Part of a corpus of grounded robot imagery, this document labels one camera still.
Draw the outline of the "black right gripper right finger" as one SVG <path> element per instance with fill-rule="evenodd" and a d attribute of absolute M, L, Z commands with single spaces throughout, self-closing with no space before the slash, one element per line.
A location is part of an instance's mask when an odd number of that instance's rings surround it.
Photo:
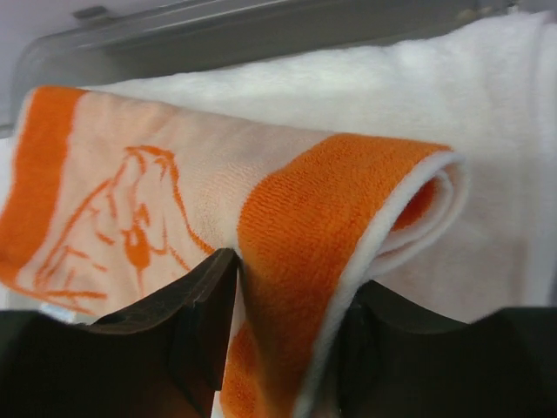
<path fill-rule="evenodd" d="M 553 417 L 556 311 L 508 307 L 465 324 L 370 282 L 343 319 L 344 417 Z"/>

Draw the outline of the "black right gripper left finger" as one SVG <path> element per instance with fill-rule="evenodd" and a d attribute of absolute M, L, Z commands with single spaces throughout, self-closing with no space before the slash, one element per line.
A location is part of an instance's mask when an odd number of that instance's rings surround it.
<path fill-rule="evenodd" d="M 223 383 L 237 270 L 237 254 L 217 250 L 90 325 L 2 312 L 2 416 L 209 416 Z"/>

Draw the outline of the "orange cloth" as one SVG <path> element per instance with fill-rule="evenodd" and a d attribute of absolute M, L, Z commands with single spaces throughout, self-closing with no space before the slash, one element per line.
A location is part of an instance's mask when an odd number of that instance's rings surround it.
<path fill-rule="evenodd" d="M 218 414 L 310 417 L 356 292 L 434 243 L 468 189 L 447 145 L 43 86 L 17 124 L 1 281 L 101 315 L 231 248 L 244 272 Z"/>

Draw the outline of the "white towels pile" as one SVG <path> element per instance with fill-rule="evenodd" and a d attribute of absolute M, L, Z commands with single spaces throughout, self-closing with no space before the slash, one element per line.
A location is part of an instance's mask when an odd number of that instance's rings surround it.
<path fill-rule="evenodd" d="M 89 315 L 218 247 L 253 317 L 376 279 L 460 320 L 543 306 L 556 264 L 556 23 L 40 88 L 3 150 L 1 281 Z"/>

